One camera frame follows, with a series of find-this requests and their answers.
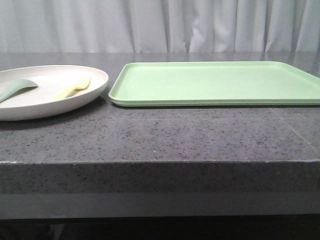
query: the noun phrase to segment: speckled gray countertop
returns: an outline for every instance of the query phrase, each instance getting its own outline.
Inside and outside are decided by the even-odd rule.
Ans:
[[[1,71],[82,65],[109,75],[86,106],[0,122],[0,196],[319,192],[320,107],[125,108],[108,98],[125,64],[185,61],[278,61],[320,76],[319,52],[0,53]]]

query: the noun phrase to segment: countertop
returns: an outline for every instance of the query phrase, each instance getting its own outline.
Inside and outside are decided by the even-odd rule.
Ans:
[[[320,77],[319,52],[0,53],[0,71],[109,75],[81,108],[0,122],[0,219],[320,213],[320,107],[126,108],[108,98],[125,64],[199,61],[277,61]]]

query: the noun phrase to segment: yellow spoon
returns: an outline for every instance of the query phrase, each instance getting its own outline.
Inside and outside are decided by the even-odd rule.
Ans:
[[[74,91],[76,90],[83,90],[86,89],[90,84],[91,79],[87,77],[83,77],[80,80],[78,80],[75,84],[69,86],[65,90],[59,92],[57,95],[55,95],[53,98],[51,98],[51,101],[57,101],[61,99],[65,99],[72,95]]]

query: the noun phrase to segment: spoon handle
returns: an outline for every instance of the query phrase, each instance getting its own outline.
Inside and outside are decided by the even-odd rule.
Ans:
[[[6,86],[6,88],[0,93],[0,103],[8,99],[21,89],[34,88],[37,86],[38,85],[36,83],[27,79],[14,80],[11,83],[9,83],[9,85]]]

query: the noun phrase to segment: tray rim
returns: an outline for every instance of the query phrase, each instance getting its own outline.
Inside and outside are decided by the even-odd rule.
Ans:
[[[307,75],[313,80],[319,80],[320,78],[312,75],[306,71],[303,71],[295,66],[292,66],[288,63],[281,61],[164,61],[164,62],[131,62],[123,66],[121,72],[119,73],[116,81],[114,82],[112,88],[110,89],[108,96],[110,100],[119,106],[122,107],[183,107],[183,106],[311,106],[311,105],[320,105],[320,98],[306,98],[306,99],[285,99],[285,98],[270,98],[270,99],[214,99],[214,98],[198,98],[198,99],[181,99],[181,100],[134,100],[134,99],[123,99],[113,96],[113,92],[118,87],[117,83],[120,81],[120,78],[128,68],[139,67],[139,66],[154,66],[160,67],[161,65],[172,64],[253,64],[254,66],[258,65],[271,65],[271,66],[280,66],[285,67],[289,70],[294,70],[300,74]]]

